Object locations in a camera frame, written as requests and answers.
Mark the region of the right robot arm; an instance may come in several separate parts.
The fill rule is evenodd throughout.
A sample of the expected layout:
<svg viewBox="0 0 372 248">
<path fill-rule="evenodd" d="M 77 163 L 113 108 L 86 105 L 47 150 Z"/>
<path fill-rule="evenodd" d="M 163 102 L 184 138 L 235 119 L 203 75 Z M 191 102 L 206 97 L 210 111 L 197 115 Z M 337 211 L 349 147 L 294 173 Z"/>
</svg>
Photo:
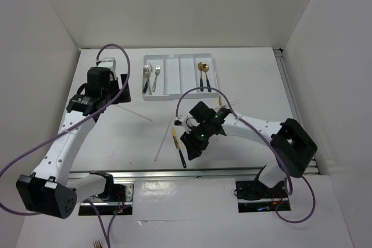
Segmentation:
<svg viewBox="0 0 372 248">
<path fill-rule="evenodd" d="M 214 110 L 199 102 L 188 114 L 177 115 L 174 123 L 185 129 L 180 139 L 189 160 L 200 157 L 214 135 L 236 136 L 266 145 L 274 153 L 275 162 L 264 166 L 256 176 L 253 189 L 260 197 L 268 196 L 285 179 L 300 178 L 318 150 L 292 118 L 284 122 L 264 121 L 228 108 Z"/>
</svg>

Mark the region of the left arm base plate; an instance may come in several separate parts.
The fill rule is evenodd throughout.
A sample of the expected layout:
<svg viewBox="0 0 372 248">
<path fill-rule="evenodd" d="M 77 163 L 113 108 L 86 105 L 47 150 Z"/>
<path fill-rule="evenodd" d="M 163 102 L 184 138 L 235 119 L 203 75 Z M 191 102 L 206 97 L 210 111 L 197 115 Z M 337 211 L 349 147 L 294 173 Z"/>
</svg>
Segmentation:
<svg viewBox="0 0 372 248">
<path fill-rule="evenodd" d="M 134 183 L 115 183 L 113 191 L 107 199 L 91 196 L 88 200 L 96 207 L 102 216 L 132 215 Z"/>
</svg>

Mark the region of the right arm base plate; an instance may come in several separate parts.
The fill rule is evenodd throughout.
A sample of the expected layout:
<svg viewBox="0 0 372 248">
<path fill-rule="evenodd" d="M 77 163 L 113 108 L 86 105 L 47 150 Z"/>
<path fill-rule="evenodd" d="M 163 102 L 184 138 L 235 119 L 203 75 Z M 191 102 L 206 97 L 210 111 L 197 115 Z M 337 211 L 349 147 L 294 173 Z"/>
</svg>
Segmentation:
<svg viewBox="0 0 372 248">
<path fill-rule="evenodd" d="M 264 213 L 275 211 L 291 211 L 284 182 L 279 182 L 274 188 L 259 185 L 259 181 L 236 181 L 233 192 L 238 200 L 239 213 Z"/>
</svg>

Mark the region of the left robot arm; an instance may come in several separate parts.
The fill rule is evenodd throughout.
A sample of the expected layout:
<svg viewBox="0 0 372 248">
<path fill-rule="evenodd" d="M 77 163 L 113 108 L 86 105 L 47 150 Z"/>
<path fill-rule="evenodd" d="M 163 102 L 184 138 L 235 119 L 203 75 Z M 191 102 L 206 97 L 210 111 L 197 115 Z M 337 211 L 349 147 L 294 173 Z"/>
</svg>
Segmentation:
<svg viewBox="0 0 372 248">
<path fill-rule="evenodd" d="M 16 188 L 25 208 L 38 214 L 67 218 L 75 205 L 96 196 L 110 200 L 115 193 L 112 175 L 91 171 L 69 183 L 68 177 L 85 138 L 95 126 L 108 104 L 130 102 L 127 84 L 119 86 L 115 66 L 105 63 L 87 72 L 87 81 L 69 100 L 61 137 L 51 147 L 30 175 L 21 175 Z"/>
</svg>

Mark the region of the gold spoon green handle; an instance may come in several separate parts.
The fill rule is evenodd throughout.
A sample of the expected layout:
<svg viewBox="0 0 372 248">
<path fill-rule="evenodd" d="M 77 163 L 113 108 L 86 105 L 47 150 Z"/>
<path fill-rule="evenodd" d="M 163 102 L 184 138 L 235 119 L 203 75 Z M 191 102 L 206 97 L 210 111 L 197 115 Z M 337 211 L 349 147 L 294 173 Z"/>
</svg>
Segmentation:
<svg viewBox="0 0 372 248">
<path fill-rule="evenodd" d="M 198 70 L 200 71 L 200 79 L 199 79 L 199 87 L 200 91 L 203 92 L 203 63 L 199 62 L 198 63 Z"/>
<path fill-rule="evenodd" d="M 201 69 L 205 73 L 205 76 L 206 76 L 206 83 L 207 83 L 208 92 L 211 92 L 212 89 L 211 89 L 210 82 L 209 82 L 209 77 L 208 77 L 209 66 L 206 63 L 203 63 Z"/>
</svg>

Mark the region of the silver fork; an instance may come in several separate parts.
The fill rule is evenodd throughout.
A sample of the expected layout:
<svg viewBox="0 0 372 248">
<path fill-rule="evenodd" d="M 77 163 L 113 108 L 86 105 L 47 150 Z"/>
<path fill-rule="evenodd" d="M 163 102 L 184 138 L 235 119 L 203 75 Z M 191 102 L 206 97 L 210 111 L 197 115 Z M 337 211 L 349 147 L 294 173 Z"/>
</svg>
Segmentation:
<svg viewBox="0 0 372 248">
<path fill-rule="evenodd" d="M 158 76 L 161 72 L 161 65 L 157 65 L 155 67 L 155 79 L 153 81 L 153 86 L 152 86 L 152 91 L 155 92 L 156 91 L 156 85 L 157 85 L 157 80 L 158 80 Z"/>
<path fill-rule="evenodd" d="M 149 95 L 152 95 L 151 85 L 150 85 L 150 77 L 152 74 L 152 65 L 151 64 L 145 64 L 143 65 L 143 77 L 145 79 L 145 85 L 143 88 L 143 93 L 149 93 Z"/>
</svg>

